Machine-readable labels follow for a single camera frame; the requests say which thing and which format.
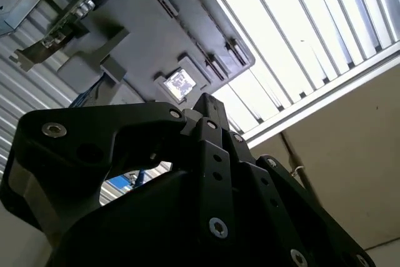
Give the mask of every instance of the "metal bolt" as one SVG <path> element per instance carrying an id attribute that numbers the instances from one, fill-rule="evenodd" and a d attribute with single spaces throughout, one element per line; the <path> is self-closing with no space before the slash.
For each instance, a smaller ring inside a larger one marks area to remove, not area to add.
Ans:
<path id="1" fill-rule="evenodd" d="M 274 162 L 273 159 L 267 159 L 267 161 L 272 167 L 276 167 L 276 163 Z"/>
<path id="2" fill-rule="evenodd" d="M 243 142 L 243 138 L 240 137 L 238 134 L 234 134 L 233 137 L 235 138 L 235 140 L 236 140 L 237 142 Z"/>
<path id="3" fill-rule="evenodd" d="M 42 126 L 42 132 L 51 138 L 60 138 L 67 134 L 67 129 L 59 123 L 46 123 Z"/>
<path id="4" fill-rule="evenodd" d="M 308 267 L 307 260 L 300 251 L 292 249 L 290 255 L 297 267 Z"/>
<path id="5" fill-rule="evenodd" d="M 174 109 L 172 109 L 172 110 L 170 110 L 169 111 L 169 114 L 171 114 L 171 116 L 172 117 L 175 117 L 175 118 L 180 118 L 181 117 L 181 114 L 179 114 L 177 111 L 175 111 Z"/>
<path id="6" fill-rule="evenodd" d="M 362 256 L 360 256 L 359 254 L 357 254 L 357 259 L 360 261 L 360 263 L 364 267 L 369 267 L 369 264 L 367 263 L 367 261 Z"/>
<path id="7" fill-rule="evenodd" d="M 209 223 L 210 232 L 219 239 L 225 239 L 228 236 L 228 227 L 219 218 L 211 218 Z"/>
<path id="8" fill-rule="evenodd" d="M 207 121 L 207 125 L 212 128 L 212 129 L 216 129 L 217 126 L 215 125 L 215 123 L 211 122 L 211 121 Z"/>

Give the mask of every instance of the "metal frame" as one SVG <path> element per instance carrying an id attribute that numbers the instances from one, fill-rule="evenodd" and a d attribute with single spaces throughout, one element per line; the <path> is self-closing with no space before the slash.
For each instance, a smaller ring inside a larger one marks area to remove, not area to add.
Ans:
<path id="1" fill-rule="evenodd" d="M 384 49 L 290 108 L 243 134 L 253 148 L 341 96 L 400 64 L 400 42 Z"/>

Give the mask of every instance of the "corrugated metal wall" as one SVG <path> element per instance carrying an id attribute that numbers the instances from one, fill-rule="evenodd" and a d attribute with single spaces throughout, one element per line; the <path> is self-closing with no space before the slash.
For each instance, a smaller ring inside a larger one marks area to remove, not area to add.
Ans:
<path id="1" fill-rule="evenodd" d="M 0 38 L 0 177 L 18 119 L 34 109 L 66 107 L 77 96 L 56 74 L 67 60 L 61 51 L 28 73 L 9 59 L 16 49 L 24 49 L 43 37 L 58 14 L 49 3 L 51 0 L 41 1 L 15 33 Z"/>

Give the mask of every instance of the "screw hole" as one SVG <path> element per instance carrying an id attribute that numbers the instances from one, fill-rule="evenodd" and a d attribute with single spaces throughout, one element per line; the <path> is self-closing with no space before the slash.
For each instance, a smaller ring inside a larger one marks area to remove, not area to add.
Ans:
<path id="1" fill-rule="evenodd" d="M 261 182 L 262 182 L 263 184 L 265 184 L 266 186 L 269 185 L 268 181 L 267 181 L 265 178 L 261 178 Z"/>
<path id="2" fill-rule="evenodd" d="M 61 132 L 61 128 L 59 128 L 58 126 L 55 126 L 55 125 L 50 125 L 48 127 L 48 130 L 54 134 L 59 134 Z"/>
<path id="3" fill-rule="evenodd" d="M 216 154 L 214 155 L 214 159 L 217 161 L 217 162 L 222 162 L 223 161 L 223 159 L 221 159 L 219 156 L 217 156 Z"/>
<path id="4" fill-rule="evenodd" d="M 297 255 L 295 256 L 295 258 L 296 258 L 296 261 L 297 261 L 297 262 L 299 262 L 300 264 L 303 264 L 303 258 L 301 257 L 300 254 L 297 254 Z"/>
<path id="5" fill-rule="evenodd" d="M 217 181 L 222 181 L 222 180 L 223 180 L 222 175 L 220 175 L 218 172 L 214 172 L 212 175 L 214 176 L 214 178 L 215 178 Z"/>
<path id="6" fill-rule="evenodd" d="M 275 208 L 278 207 L 278 203 L 276 202 L 275 199 L 271 198 L 270 202 L 271 202 L 271 204 L 272 204 Z"/>
<path id="7" fill-rule="evenodd" d="M 96 164 L 103 159 L 103 151 L 95 144 L 82 144 L 76 151 L 78 158 L 89 164 Z"/>

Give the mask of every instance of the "metal rod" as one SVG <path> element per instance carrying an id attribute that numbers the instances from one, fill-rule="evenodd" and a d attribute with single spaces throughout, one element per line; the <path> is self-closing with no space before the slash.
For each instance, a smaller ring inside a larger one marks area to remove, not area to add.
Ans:
<path id="1" fill-rule="evenodd" d="M 322 206 L 317 193 L 315 192 L 314 187 L 312 186 L 307 174 L 306 170 L 304 168 L 299 168 L 300 166 L 303 167 L 303 162 L 301 161 L 300 156 L 295 152 L 293 145 L 290 143 L 289 138 L 287 134 L 283 131 L 279 133 L 281 136 L 281 139 L 283 141 L 283 144 L 285 145 L 286 151 L 289 154 L 289 164 L 292 167 L 293 171 L 296 171 L 297 174 L 299 175 L 300 181 L 302 185 L 304 186 L 304 189 L 306 189 L 310 196 L 312 197 L 313 200 L 320 206 Z"/>

